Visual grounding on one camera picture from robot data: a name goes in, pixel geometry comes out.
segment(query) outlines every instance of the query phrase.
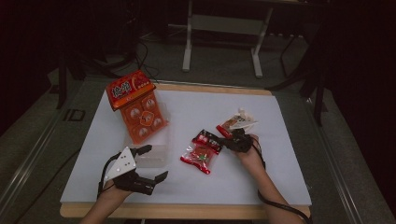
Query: cable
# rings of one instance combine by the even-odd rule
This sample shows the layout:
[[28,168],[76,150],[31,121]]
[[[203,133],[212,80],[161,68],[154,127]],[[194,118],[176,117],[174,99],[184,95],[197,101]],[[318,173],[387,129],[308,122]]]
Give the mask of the cable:
[[103,191],[109,189],[109,188],[103,189],[103,186],[104,186],[104,183],[105,183],[105,174],[106,174],[107,166],[108,166],[112,161],[116,160],[116,159],[120,156],[120,154],[121,154],[121,153],[119,152],[119,153],[117,153],[116,155],[110,157],[110,159],[108,159],[108,161],[106,162],[105,167],[103,167],[102,177],[101,177],[100,182],[99,182],[99,185],[98,185],[98,194],[97,194],[97,198],[99,198],[100,194],[101,194]]
[[[254,147],[254,149],[256,149],[257,153],[259,153],[260,158],[262,159],[262,165],[264,166],[264,169],[265,169],[265,161],[263,160],[263,158],[262,158],[262,153],[261,153],[262,147],[260,146],[260,143],[259,143],[259,141],[257,141],[257,139],[255,139],[255,138],[252,138],[252,139],[253,139],[253,140],[257,143],[257,145],[258,145],[258,147],[255,147],[254,145],[253,145],[253,147]],[[291,207],[291,206],[282,204],[282,203],[276,203],[276,202],[269,201],[269,200],[265,199],[264,197],[262,197],[262,195],[260,194],[259,191],[257,191],[257,192],[258,192],[259,199],[260,199],[263,203],[266,203],[266,204],[271,205],[271,206],[273,206],[273,207],[277,207],[277,208],[286,210],[286,211],[288,211],[288,212],[292,212],[292,213],[298,215],[299,217],[301,217],[301,218],[305,221],[306,224],[312,224],[311,218],[309,218],[308,216],[306,216],[302,211],[300,211],[300,210],[298,210],[298,209],[295,209],[295,208],[293,208],[293,207]]]
[[81,151],[81,148],[79,150],[77,150],[76,152],[74,152],[66,161],[64,161],[64,163],[61,165],[61,167],[58,168],[58,170],[56,171],[55,175],[53,175],[53,177],[49,180],[49,182],[47,183],[47,185],[40,191],[40,193],[38,193],[38,195],[33,199],[33,201],[29,204],[29,206],[22,212],[22,214],[14,221],[15,224],[19,223],[20,220],[27,214],[27,212],[33,207],[33,205],[38,201],[38,199],[44,194],[44,192],[47,190],[47,188],[50,186],[50,184],[52,183],[52,181],[55,179],[55,177],[62,171],[62,169],[66,166],[67,163],[69,163],[69,161],[71,159],[73,159],[73,157],[75,157],[79,152]]

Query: hand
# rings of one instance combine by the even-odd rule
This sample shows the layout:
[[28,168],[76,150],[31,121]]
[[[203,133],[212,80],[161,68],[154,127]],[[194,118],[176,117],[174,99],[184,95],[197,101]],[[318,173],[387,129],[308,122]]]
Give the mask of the hand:
[[117,189],[113,180],[108,180],[103,191],[88,214],[80,221],[80,224],[99,224],[110,216],[124,200],[132,194],[131,191]]
[[131,191],[126,191],[122,189],[117,189],[116,186],[114,185],[113,180],[108,180],[105,183],[105,186],[103,187],[105,191],[103,191],[99,198],[98,201],[107,201],[109,203],[114,203],[114,204],[119,204],[121,205],[123,201],[132,194]]
[[[259,137],[255,134],[250,135],[253,138],[253,145],[260,149]],[[255,178],[262,176],[265,169],[262,165],[261,155],[254,147],[251,147],[247,152],[235,152],[241,163],[245,166],[247,171]]]

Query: red packaging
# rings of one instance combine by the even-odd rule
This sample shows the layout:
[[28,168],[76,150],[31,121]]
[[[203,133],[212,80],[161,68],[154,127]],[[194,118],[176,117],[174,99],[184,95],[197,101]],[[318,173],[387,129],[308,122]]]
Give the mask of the red packaging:
[[201,130],[196,137],[191,140],[186,153],[180,157],[181,161],[194,165],[200,171],[209,175],[213,160],[222,150],[222,145],[218,137],[213,133]]
[[134,144],[141,144],[167,124],[156,100],[155,85],[137,70],[106,87],[113,110],[120,110]]

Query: red snack bag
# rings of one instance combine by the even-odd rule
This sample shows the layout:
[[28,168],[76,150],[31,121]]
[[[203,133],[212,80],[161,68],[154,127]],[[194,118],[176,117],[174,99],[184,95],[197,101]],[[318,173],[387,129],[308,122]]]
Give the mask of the red snack bag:
[[200,171],[209,175],[213,159],[219,155],[222,145],[218,137],[213,133],[201,130],[196,137],[191,140],[186,153],[180,157],[181,161],[194,165]]

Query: dark background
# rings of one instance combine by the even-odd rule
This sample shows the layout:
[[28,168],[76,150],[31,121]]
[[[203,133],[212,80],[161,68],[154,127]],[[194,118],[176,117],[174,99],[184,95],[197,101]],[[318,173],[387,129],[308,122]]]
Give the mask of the dark background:
[[[134,46],[120,41],[131,19],[124,1],[2,1],[1,86],[3,107],[0,134],[50,88],[47,73],[58,67],[58,37],[73,48],[103,59],[109,52],[123,53]],[[137,34],[154,30],[166,37],[167,23],[185,24],[187,1],[129,1],[141,10]],[[207,4],[197,6],[203,12]],[[325,86],[353,132],[375,181],[396,214],[396,6],[392,1],[338,1],[324,13],[312,8],[279,7],[270,33],[294,34],[301,21],[321,21],[312,48],[312,64],[326,72]],[[221,13],[262,17],[260,8]]]

